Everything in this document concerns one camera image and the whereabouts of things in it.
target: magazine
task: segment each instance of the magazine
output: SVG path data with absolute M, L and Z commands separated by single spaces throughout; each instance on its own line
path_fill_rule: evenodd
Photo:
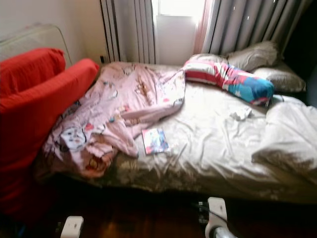
M 161 153 L 168 149 L 168 143 L 161 128 L 142 130 L 142 136 L 147 155 Z

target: white bedsheet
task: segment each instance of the white bedsheet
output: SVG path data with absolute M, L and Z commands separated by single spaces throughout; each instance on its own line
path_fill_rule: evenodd
M 245 120 L 230 116 L 250 107 Z M 180 112 L 152 126 L 163 128 L 169 153 L 139 158 L 119 154 L 99 179 L 101 186 L 137 187 L 150 191 L 197 191 L 216 196 L 316 203 L 317 187 L 270 164 L 254 164 L 251 154 L 265 129 L 266 109 L 251 106 L 214 86 L 187 83 Z

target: curtain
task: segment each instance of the curtain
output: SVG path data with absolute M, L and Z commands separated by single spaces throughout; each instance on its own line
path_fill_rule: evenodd
M 101 0 L 110 62 L 155 63 L 151 0 Z
M 303 9 L 310 2 L 206 0 L 194 53 L 225 55 L 266 40 L 277 42 L 283 52 Z

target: cartoon face print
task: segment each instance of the cartoon face print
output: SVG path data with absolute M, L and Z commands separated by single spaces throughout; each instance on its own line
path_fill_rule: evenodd
M 92 125 L 91 123 L 87 123 L 85 125 L 85 131 L 90 131 L 90 130 L 93 130 L 95 127 L 94 125 Z
M 87 138 L 82 128 L 68 128 L 60 134 L 60 150 L 62 152 L 78 150 L 85 145 L 86 141 Z
M 126 126 L 133 126 L 139 123 L 141 123 L 141 120 L 139 118 L 129 119 L 124 122 Z
M 118 107 L 118 108 L 115 110 L 115 114 L 114 114 L 112 117 L 110 117 L 109 122 L 110 122 L 110 123 L 113 123 L 113 122 L 115 122 L 116 120 L 122 119 L 121 113 L 128 112 L 129 110 L 130 110 L 130 108 L 129 108 L 128 105 L 123 105 L 123 106 L 121 106 L 121 107 Z
M 179 105 L 182 105 L 183 102 L 184 102 L 184 99 L 183 99 L 183 98 L 179 98 L 179 99 L 177 99 L 177 100 L 174 101 L 173 107 L 177 107 L 177 106 L 179 106 Z
M 94 133 L 101 134 L 101 133 L 104 132 L 105 129 L 106 129 L 106 125 L 105 124 L 100 124 L 100 125 L 95 127 Z
M 106 81 L 106 82 L 104 82 L 104 86 L 105 86 L 105 88 L 108 88 L 108 91 L 109 91 L 109 93 L 108 93 L 109 96 L 107 98 L 108 101 L 110 101 L 118 96 L 118 91 L 115 88 L 114 83 Z
M 66 111 L 61 115 L 61 118 L 64 119 L 65 117 L 74 114 L 76 110 L 81 106 L 79 100 L 77 100 L 75 103 L 73 103 L 69 108 L 66 109 Z
M 102 158 L 98 158 L 96 156 L 92 156 L 89 161 L 89 164 L 86 166 L 86 170 L 95 170 L 95 171 L 103 171 L 105 169 L 105 164 Z
M 146 96 L 149 90 L 148 90 L 147 86 L 145 85 L 145 83 L 141 80 L 140 76 L 138 76 L 137 82 L 138 82 L 138 84 L 137 84 L 136 89 L 134 91 L 138 94 Z
M 110 164 L 112 163 L 112 159 L 113 159 L 113 153 L 112 152 L 108 152 L 108 153 L 106 153 L 106 154 L 104 154 L 102 156 L 102 160 L 103 160 L 103 162 L 105 163 L 105 165 L 107 167 L 109 167 Z
M 129 76 L 135 70 L 135 65 L 131 65 L 129 67 L 122 68 L 122 71 L 125 75 Z

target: white headboard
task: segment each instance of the white headboard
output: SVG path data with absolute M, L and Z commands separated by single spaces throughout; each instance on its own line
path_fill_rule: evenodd
M 66 68 L 72 65 L 60 29 L 50 24 L 34 25 L 0 39 L 0 61 L 41 47 L 63 50 Z

